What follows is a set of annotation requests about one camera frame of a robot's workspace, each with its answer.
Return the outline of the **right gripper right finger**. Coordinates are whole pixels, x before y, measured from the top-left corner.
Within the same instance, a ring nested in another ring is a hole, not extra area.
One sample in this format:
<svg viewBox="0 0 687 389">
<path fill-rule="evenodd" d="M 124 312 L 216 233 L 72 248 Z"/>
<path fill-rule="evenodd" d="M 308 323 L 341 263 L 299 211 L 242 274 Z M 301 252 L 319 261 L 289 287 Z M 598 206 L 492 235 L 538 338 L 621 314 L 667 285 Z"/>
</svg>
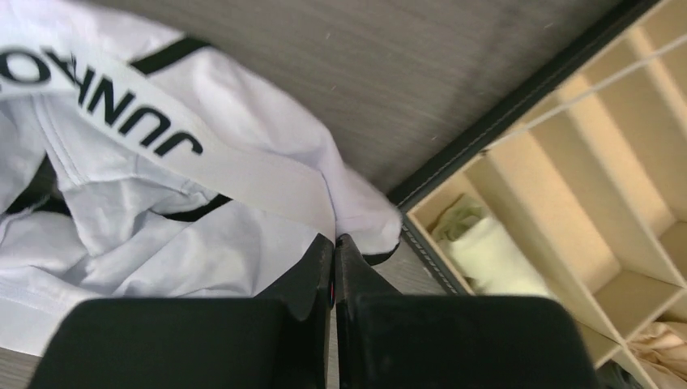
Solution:
<svg viewBox="0 0 687 389">
<path fill-rule="evenodd" d="M 343 235 L 335 249 L 342 388 L 596 388 L 572 317 L 544 297 L 404 295 Z"/>
</svg>

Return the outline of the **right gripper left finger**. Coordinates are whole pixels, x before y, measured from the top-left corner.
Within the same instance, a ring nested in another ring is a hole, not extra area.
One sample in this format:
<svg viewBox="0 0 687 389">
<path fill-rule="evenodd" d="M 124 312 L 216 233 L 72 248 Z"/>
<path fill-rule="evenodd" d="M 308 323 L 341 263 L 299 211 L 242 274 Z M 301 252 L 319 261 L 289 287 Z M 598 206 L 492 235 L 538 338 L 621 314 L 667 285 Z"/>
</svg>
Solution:
<svg viewBox="0 0 687 389">
<path fill-rule="evenodd" d="M 324 388 L 334 246 L 252 298 L 117 298 L 62 321 L 32 388 Z"/>
</svg>

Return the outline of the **white black-trimmed underwear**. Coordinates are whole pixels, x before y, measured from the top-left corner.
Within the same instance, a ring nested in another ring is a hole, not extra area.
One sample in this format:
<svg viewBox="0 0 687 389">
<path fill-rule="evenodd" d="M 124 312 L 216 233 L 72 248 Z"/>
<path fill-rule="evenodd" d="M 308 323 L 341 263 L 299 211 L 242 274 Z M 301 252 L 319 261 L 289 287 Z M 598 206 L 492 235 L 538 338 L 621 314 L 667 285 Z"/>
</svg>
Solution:
<svg viewBox="0 0 687 389">
<path fill-rule="evenodd" d="M 1 346 L 81 302 L 253 297 L 315 242 L 386 259 L 401 217 L 329 130 L 227 54 L 77 1 L 1 4 Z"/>
</svg>

